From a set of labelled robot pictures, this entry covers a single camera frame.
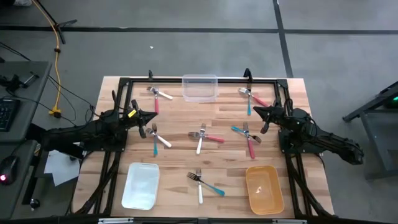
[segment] gray floor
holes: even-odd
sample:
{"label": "gray floor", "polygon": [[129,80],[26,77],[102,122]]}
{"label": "gray floor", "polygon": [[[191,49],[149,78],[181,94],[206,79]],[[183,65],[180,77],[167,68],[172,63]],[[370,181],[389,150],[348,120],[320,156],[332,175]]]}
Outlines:
{"label": "gray floor", "polygon": [[[76,18],[77,26],[277,28],[271,0],[42,2],[57,20]],[[280,0],[279,4],[286,29],[398,29],[397,1]],[[34,7],[0,11],[0,24],[47,25]],[[67,44],[61,46],[59,62],[62,84],[93,104],[104,75],[147,75],[151,69],[157,75],[237,77],[249,67],[256,77],[286,77],[278,34],[67,32],[65,37]],[[397,81],[397,36],[287,35],[286,39],[294,77],[305,79],[318,125],[357,140],[366,153],[366,166],[351,166],[334,154],[325,154],[335,213],[345,218],[397,222],[398,178],[364,179],[364,173],[377,164],[362,124],[341,120]],[[53,61],[51,32],[0,31],[0,41],[32,60]],[[0,55],[21,60],[3,49]],[[54,94],[55,88],[47,85],[42,103],[51,106]],[[86,105],[77,99],[72,102],[76,122],[83,124]],[[61,100],[61,107],[65,116],[73,118],[66,101]],[[45,128],[68,126],[49,118],[43,108],[34,122]],[[35,196],[41,198],[42,207],[35,212],[20,207],[14,218],[64,214],[72,188],[73,182],[59,188],[40,183]]]}

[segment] white plastic tray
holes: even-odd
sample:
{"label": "white plastic tray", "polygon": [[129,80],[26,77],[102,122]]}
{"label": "white plastic tray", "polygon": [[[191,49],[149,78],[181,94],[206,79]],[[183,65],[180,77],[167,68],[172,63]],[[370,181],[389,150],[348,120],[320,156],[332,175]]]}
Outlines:
{"label": "white plastic tray", "polygon": [[149,210],[155,205],[159,186],[159,166],[157,164],[130,164],[122,197],[124,208]]}

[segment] tripod stand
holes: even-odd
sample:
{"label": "tripod stand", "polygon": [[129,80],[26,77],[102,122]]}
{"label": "tripod stand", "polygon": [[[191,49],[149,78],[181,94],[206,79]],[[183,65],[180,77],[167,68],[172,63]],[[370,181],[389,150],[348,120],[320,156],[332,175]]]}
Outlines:
{"label": "tripod stand", "polygon": [[43,6],[43,4],[39,0],[36,0],[36,2],[40,5],[40,7],[45,11],[45,13],[49,16],[49,18],[54,23],[54,28],[60,34],[60,38],[61,38],[62,44],[66,44],[65,37],[62,34],[61,27],[72,25],[75,22],[77,22],[77,19],[73,19],[73,20],[70,20],[70,21],[58,23],[58,22],[55,21],[55,19],[51,16],[51,14],[48,12],[48,10],[46,10],[46,8]]}

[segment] yellow cable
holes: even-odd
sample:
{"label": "yellow cable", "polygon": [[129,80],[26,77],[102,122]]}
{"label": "yellow cable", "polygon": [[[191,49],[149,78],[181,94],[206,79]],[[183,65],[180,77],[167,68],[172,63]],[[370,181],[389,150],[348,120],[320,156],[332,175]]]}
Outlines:
{"label": "yellow cable", "polygon": [[[55,30],[53,24],[51,23],[50,19],[47,17],[47,15],[43,12],[43,10],[39,7],[39,5],[36,3],[36,0],[32,1],[35,6],[37,7],[37,9],[43,14],[43,16],[45,17],[45,19],[49,22],[49,24],[51,25],[52,30],[54,31],[55,34],[55,38],[57,40],[57,50],[60,49],[60,41],[58,39],[58,34],[57,31]],[[58,94],[57,94],[57,100],[55,101],[55,105],[53,107],[52,111],[49,111],[50,114],[54,114],[54,112],[61,112],[61,110],[58,109],[58,103],[60,100],[60,93],[61,93],[61,79],[60,79],[60,74],[58,72],[58,55],[59,52],[55,52],[55,73],[57,74],[57,79],[58,79]]]}

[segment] white paper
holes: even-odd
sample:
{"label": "white paper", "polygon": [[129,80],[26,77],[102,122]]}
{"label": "white paper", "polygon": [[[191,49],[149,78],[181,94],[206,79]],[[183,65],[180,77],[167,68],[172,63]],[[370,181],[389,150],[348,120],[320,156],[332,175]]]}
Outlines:
{"label": "white paper", "polygon": [[79,161],[75,159],[71,161],[69,156],[52,150],[49,152],[47,163],[44,167],[45,174],[52,174],[54,185],[58,186],[79,176],[80,165]]}

